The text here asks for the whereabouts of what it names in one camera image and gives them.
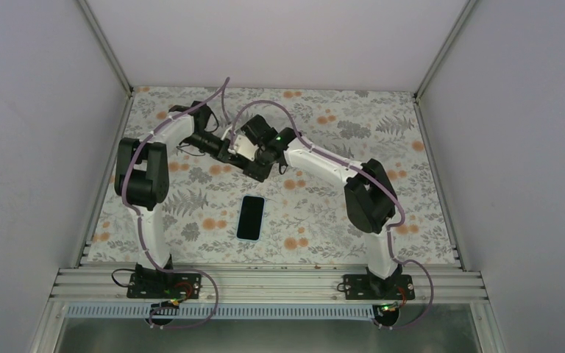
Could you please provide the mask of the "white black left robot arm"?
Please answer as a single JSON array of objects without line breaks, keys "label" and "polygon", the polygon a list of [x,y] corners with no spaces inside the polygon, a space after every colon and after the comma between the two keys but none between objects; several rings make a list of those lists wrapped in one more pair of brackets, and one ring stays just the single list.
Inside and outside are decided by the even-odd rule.
[{"label": "white black left robot arm", "polygon": [[146,288],[158,298],[169,296],[176,281],[157,208],[170,186],[168,150],[187,143],[219,162],[238,168],[249,164],[231,149],[229,139],[207,131],[211,116],[213,111],[203,101],[194,101],[189,107],[175,105],[143,140],[122,138],[118,144],[115,190],[137,229],[135,276],[146,280]]}]

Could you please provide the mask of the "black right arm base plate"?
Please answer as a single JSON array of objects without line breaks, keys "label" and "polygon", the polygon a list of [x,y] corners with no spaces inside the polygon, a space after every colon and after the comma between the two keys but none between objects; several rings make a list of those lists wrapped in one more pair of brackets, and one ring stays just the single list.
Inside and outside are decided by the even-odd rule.
[{"label": "black right arm base plate", "polygon": [[395,274],[387,279],[373,274],[346,274],[336,290],[343,293],[348,301],[416,298],[412,277],[406,274]]}]

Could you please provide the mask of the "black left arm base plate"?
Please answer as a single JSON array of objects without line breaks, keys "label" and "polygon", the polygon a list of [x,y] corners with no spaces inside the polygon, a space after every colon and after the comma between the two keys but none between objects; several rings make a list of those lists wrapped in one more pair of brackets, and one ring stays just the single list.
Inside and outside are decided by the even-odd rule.
[{"label": "black left arm base plate", "polygon": [[198,299],[202,275],[178,274],[133,274],[129,280],[126,296],[129,299]]}]

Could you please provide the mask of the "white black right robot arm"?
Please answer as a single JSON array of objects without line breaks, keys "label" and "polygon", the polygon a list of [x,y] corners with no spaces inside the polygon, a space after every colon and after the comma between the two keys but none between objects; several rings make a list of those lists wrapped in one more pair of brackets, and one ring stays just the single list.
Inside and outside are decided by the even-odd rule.
[{"label": "white black right robot arm", "polygon": [[342,189],[347,218],[364,236],[371,294],[387,299],[396,292],[401,265],[392,254],[388,221],[403,209],[380,162],[343,158],[308,140],[295,125],[277,131],[260,115],[230,132],[229,150],[258,168],[261,179],[267,168],[279,164]]}]

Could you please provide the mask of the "black phone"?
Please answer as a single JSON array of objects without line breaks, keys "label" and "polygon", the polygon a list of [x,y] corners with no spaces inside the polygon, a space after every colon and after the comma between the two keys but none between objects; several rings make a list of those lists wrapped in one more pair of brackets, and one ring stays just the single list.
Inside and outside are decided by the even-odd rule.
[{"label": "black phone", "polygon": [[270,177],[273,165],[260,165],[258,163],[248,163],[243,169],[243,174],[258,182],[264,182]]}]

